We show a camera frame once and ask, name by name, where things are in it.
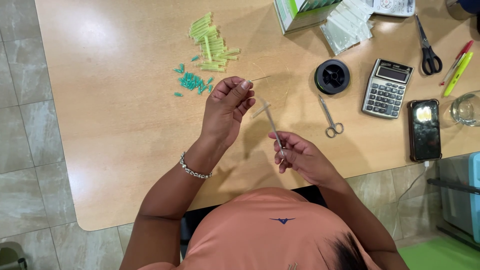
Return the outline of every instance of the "silver bracelet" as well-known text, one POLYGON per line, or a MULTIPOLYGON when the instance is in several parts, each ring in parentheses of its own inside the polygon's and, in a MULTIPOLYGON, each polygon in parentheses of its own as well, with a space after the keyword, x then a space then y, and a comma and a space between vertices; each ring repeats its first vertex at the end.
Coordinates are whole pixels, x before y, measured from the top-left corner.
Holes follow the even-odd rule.
POLYGON ((189 168, 187 168, 187 165, 186 165, 185 162, 183 161, 183 158, 185 157, 185 153, 186 153, 186 152, 183 152, 183 153, 181 154, 181 156, 180 156, 180 165, 181 165, 182 168, 185 169, 186 172, 188 172, 189 174, 191 174, 191 175, 193 175, 193 176, 195 176, 195 177, 202 178, 202 179, 207 179, 207 178, 212 177, 213 172, 210 172, 209 175, 205 175, 205 174, 196 173, 196 172, 190 170, 189 168))

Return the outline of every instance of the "orange shirt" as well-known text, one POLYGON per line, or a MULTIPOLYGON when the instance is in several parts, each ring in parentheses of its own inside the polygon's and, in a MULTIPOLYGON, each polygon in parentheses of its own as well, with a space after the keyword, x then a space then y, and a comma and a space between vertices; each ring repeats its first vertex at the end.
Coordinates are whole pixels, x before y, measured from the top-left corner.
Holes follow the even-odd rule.
MULTIPOLYGON (((332 242, 350 228, 332 211, 294 191, 261 188, 217 207, 198 225, 182 263, 139 270, 334 269, 332 242)), ((367 266, 380 270, 355 238, 367 266)))

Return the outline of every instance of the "hair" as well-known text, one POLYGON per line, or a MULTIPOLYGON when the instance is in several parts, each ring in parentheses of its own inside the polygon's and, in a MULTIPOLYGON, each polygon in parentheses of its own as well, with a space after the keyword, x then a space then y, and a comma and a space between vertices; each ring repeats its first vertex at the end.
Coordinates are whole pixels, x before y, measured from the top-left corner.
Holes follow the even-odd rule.
POLYGON ((330 241, 330 246, 336 253, 337 258, 336 261, 334 261, 334 267, 330 267, 324 258, 329 270, 369 270, 361 255, 357 242, 355 242, 350 232, 343 233, 343 237, 335 241, 330 241))

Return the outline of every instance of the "scissors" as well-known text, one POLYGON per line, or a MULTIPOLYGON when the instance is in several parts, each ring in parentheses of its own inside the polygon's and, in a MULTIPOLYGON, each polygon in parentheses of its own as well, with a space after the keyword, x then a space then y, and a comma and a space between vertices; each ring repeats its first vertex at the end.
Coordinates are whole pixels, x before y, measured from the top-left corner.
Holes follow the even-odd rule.
POLYGON ((427 75, 432 75, 433 73, 439 73, 440 71, 442 71, 442 68, 443 68, 442 60, 433 52, 432 47, 430 46, 430 43, 428 43, 428 39, 425 36, 425 32, 423 31, 423 27, 421 26, 418 15, 415 14, 415 17, 417 18, 417 23, 419 25, 420 39, 422 42, 421 50, 423 52, 423 60, 421 63, 421 67, 423 69, 423 72, 425 72, 425 74, 427 75))
POLYGON ((272 115, 270 114, 270 110, 268 109, 268 102, 266 102, 263 98, 258 97, 260 101, 264 104, 265 108, 265 113, 267 114, 268 120, 270 121, 270 125, 272 126, 273 133, 275 133, 276 141, 278 142, 278 146, 280 146, 280 153, 282 153, 283 156, 283 151, 282 151, 282 143, 280 142, 280 138, 278 137, 278 134, 276 133, 276 128, 275 124, 273 123, 272 115))
POLYGON ((324 109, 325 109, 325 114, 327 115, 328 120, 330 121, 330 127, 328 127, 327 130, 325 130, 325 133, 327 134, 327 136, 329 138, 335 138, 335 136, 337 134, 342 134, 343 133, 343 130, 344 130, 343 124, 342 123, 336 123, 336 124, 333 123, 332 116, 330 116, 330 112, 328 111, 328 108, 327 108, 327 105, 325 104, 324 99, 320 95, 318 95, 318 97, 320 98, 320 101, 322 102, 322 105, 324 106, 324 109), (337 130, 338 126, 342 127, 342 131, 337 130), (333 132, 333 135, 330 135, 328 133, 329 130, 331 130, 333 132))

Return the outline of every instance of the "white cable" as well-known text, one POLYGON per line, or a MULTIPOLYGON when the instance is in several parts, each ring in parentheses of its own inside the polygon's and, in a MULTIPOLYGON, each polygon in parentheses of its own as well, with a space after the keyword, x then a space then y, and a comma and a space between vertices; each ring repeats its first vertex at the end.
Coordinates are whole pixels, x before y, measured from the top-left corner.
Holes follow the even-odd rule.
POLYGON ((405 195, 412 187, 413 185, 415 184, 415 182, 424 174, 426 173, 428 167, 430 166, 430 161, 424 161, 423 162, 423 166, 425 166, 425 169, 423 170, 423 172, 417 177, 415 178, 415 180, 413 180, 412 184, 410 185, 410 187, 400 196, 400 198, 398 198, 398 201, 396 202, 396 213, 395 213, 395 228, 393 229, 393 233, 392 233, 392 238, 395 236, 395 231, 396 231, 396 216, 398 215, 398 204, 400 203, 400 199, 403 197, 403 195, 405 195))

